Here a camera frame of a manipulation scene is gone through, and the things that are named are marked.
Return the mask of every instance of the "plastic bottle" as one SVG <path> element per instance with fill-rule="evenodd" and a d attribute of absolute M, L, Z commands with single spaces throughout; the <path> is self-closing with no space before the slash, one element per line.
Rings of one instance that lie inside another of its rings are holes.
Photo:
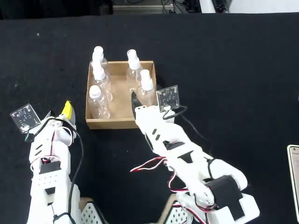
<path fill-rule="evenodd" d="M 152 106 L 157 103 L 154 83 L 150 77 L 150 71 L 147 69 L 141 71 L 141 85 L 137 89 L 136 96 L 142 105 Z"/>
<path fill-rule="evenodd" d="M 108 102 L 110 103 L 113 99 L 111 93 L 111 85 L 109 77 L 106 75 L 106 71 L 103 69 L 100 63 L 94 63 L 93 66 L 93 85 L 97 85 L 101 91 L 106 95 Z"/>
<path fill-rule="evenodd" d="M 94 119 L 110 118 L 108 101 L 97 85 L 92 85 L 89 89 L 88 105 Z"/>
<path fill-rule="evenodd" d="M 131 49 L 127 52 L 129 68 L 127 70 L 127 85 L 130 93 L 136 91 L 140 85 L 141 75 L 140 72 L 143 69 L 137 53 L 135 50 Z"/>
<path fill-rule="evenodd" d="M 93 60 L 92 60 L 92 66 L 93 66 L 93 62 L 100 62 L 102 67 L 104 69 L 107 69 L 108 67 L 108 61 L 107 59 L 104 57 L 104 49 L 101 46 L 96 46 L 93 49 Z"/>

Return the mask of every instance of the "robotic arm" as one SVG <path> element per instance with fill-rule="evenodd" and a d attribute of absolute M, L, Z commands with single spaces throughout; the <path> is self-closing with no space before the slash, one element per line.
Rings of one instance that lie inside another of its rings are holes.
<path fill-rule="evenodd" d="M 259 216 L 254 198 L 241 192 L 247 179 L 240 170 L 204 153 L 173 123 L 174 118 L 163 119 L 166 112 L 158 106 L 143 106 L 132 94 L 132 107 L 153 153 L 173 172 L 168 187 L 177 193 L 175 207 L 184 208 L 202 224 L 244 224 Z M 171 188 L 176 176 L 185 183 L 184 189 Z"/>
<path fill-rule="evenodd" d="M 56 118 L 46 117 L 27 134 L 26 141 L 31 142 L 29 161 L 33 172 L 28 224 L 81 223 L 80 191 L 69 178 L 69 146 L 76 138 L 73 130 L 76 130 L 75 113 L 66 102 L 62 114 Z"/>

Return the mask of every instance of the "bottle cap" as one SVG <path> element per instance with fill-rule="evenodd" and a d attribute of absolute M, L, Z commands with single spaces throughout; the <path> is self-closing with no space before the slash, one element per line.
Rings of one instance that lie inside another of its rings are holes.
<path fill-rule="evenodd" d="M 93 66 L 93 76 L 95 80 L 102 80 L 105 78 L 106 74 L 105 74 L 105 70 L 103 69 L 103 67 L 100 65 L 96 65 Z"/>
<path fill-rule="evenodd" d="M 91 99 L 97 99 L 101 96 L 101 89 L 97 85 L 92 85 L 89 89 Z"/>
<path fill-rule="evenodd" d="M 132 70 L 137 70 L 140 68 L 140 61 L 139 58 L 137 57 L 137 53 L 134 49 L 128 50 L 127 52 L 128 56 L 128 63 L 129 67 Z"/>
<path fill-rule="evenodd" d="M 104 49 L 101 46 L 96 46 L 93 51 L 100 55 L 104 53 Z"/>
<path fill-rule="evenodd" d="M 98 50 L 96 48 L 97 47 L 94 48 L 94 52 L 93 52 L 93 61 L 100 61 L 100 62 L 102 62 L 103 59 L 104 59 L 103 48 L 100 47 L 102 49 L 102 51 Z"/>
<path fill-rule="evenodd" d="M 153 80 L 150 77 L 150 71 L 143 69 L 140 72 L 141 75 L 141 87 L 144 91 L 150 91 L 154 88 Z"/>

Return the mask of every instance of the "circuit board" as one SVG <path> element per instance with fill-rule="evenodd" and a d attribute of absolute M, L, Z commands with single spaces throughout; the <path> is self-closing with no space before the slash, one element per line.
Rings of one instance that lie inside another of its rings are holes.
<path fill-rule="evenodd" d="M 165 107 L 170 109 L 179 108 L 178 85 L 157 91 L 158 106 L 160 112 L 165 111 Z"/>
<path fill-rule="evenodd" d="M 26 104 L 12 112 L 10 116 L 22 133 L 27 133 L 31 128 L 41 124 L 39 117 L 30 104 Z"/>

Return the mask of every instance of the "black tablecloth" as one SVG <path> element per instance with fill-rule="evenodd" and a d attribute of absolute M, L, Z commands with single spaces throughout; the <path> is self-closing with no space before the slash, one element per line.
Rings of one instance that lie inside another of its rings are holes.
<path fill-rule="evenodd" d="M 0 21 L 0 217 L 25 223 L 30 145 L 9 117 L 31 103 L 40 117 L 71 100 L 85 145 L 77 184 L 109 223 L 148 223 L 170 195 L 170 172 L 129 170 L 154 157 L 139 130 L 91 131 L 85 123 L 93 47 L 108 60 L 137 49 L 154 60 L 158 83 L 178 84 L 185 116 L 214 157 L 242 170 L 261 210 L 252 223 L 295 223 L 286 147 L 299 143 L 299 14 L 106 16 Z M 177 118 L 190 139 L 194 131 Z M 74 173 L 79 143 L 71 148 Z"/>

